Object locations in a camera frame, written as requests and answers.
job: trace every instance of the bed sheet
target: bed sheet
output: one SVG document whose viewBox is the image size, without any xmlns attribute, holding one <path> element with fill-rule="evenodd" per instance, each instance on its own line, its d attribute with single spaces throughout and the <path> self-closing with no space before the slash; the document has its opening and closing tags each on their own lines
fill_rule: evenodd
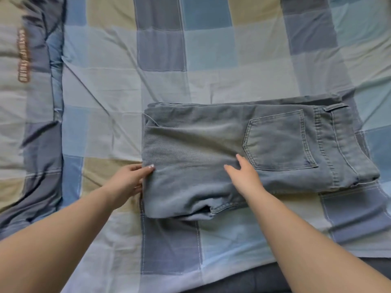
<svg viewBox="0 0 391 293">
<path fill-rule="evenodd" d="M 0 0 L 0 239 L 61 200 L 63 0 Z"/>
<path fill-rule="evenodd" d="M 141 161 L 151 102 L 339 94 L 379 182 L 282 201 L 360 257 L 391 257 L 389 0 L 67 0 L 63 206 Z M 139 197 L 110 217 L 64 292 L 180 292 L 275 261 L 248 208 L 153 220 Z"/>
</svg>

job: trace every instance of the gray denim jeans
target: gray denim jeans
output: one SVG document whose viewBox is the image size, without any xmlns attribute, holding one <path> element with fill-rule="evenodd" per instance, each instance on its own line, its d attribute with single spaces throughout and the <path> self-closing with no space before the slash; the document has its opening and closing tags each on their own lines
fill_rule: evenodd
<svg viewBox="0 0 391 293">
<path fill-rule="evenodd" d="M 272 194 L 330 192 L 379 171 L 361 150 L 351 110 L 338 97 L 218 105 L 153 103 L 145 110 L 142 159 L 150 218 L 211 219 L 246 205 L 223 165 L 246 157 Z"/>
</svg>

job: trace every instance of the back pocket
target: back pocket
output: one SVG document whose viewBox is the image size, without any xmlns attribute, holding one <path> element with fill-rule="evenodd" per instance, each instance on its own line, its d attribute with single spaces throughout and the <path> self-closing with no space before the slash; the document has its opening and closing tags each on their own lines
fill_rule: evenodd
<svg viewBox="0 0 391 293">
<path fill-rule="evenodd" d="M 290 171 L 317 167 L 306 136 L 303 110 L 251 119 L 243 149 L 256 169 Z"/>
</svg>

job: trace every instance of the person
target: person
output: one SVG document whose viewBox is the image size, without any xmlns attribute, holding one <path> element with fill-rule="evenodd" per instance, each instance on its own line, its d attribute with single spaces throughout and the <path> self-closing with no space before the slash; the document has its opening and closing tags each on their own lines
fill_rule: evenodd
<svg viewBox="0 0 391 293">
<path fill-rule="evenodd" d="M 251 164 L 224 168 L 254 212 L 295 293 L 385 293 L 391 281 L 269 194 Z M 57 293 L 110 214 L 142 190 L 154 166 L 122 167 L 104 186 L 0 242 L 0 292 Z"/>
</svg>

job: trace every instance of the jeans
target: jeans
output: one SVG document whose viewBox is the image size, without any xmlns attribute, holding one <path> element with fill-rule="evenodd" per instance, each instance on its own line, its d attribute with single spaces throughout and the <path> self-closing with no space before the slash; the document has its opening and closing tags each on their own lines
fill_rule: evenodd
<svg viewBox="0 0 391 293">
<path fill-rule="evenodd" d="M 380 175 L 338 97 L 153 103 L 145 110 L 142 149 L 143 163 L 156 167 L 144 182 L 146 216 L 205 220 L 245 206 L 223 168 L 239 168 L 236 153 L 272 194 L 337 191 Z"/>
</svg>

